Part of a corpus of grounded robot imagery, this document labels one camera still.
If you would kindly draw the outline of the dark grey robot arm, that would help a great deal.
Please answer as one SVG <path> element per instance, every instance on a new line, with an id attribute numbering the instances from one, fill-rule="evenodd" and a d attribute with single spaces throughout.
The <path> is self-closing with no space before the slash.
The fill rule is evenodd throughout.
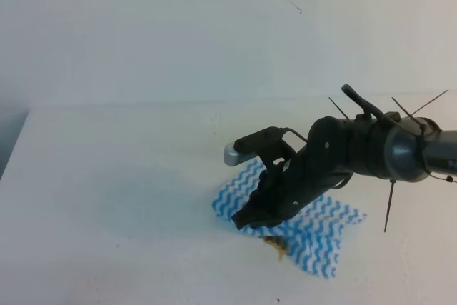
<path id="1" fill-rule="evenodd" d="M 343 92 L 362 113 L 317 120 L 293 149 L 286 129 L 270 126 L 226 146 L 224 161 L 236 166 L 260 158 L 265 166 L 258 186 L 232 219 L 238 229 L 275 227 L 354 174 L 391 182 L 419 182 L 433 173 L 446 181 L 456 175 L 456 133 L 404 109 L 383 112 L 349 85 Z"/>

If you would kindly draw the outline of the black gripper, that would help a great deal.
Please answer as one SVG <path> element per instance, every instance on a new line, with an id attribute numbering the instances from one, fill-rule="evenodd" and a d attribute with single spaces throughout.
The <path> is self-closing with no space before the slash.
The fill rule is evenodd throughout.
<path id="1" fill-rule="evenodd" d="M 327 151 L 308 146 L 280 155 L 265 152 L 261 160 L 266 170 L 256 190 L 248 204 L 231 217 L 238 230 L 276 227 L 328 190 L 345 186 L 352 177 L 329 159 Z"/>

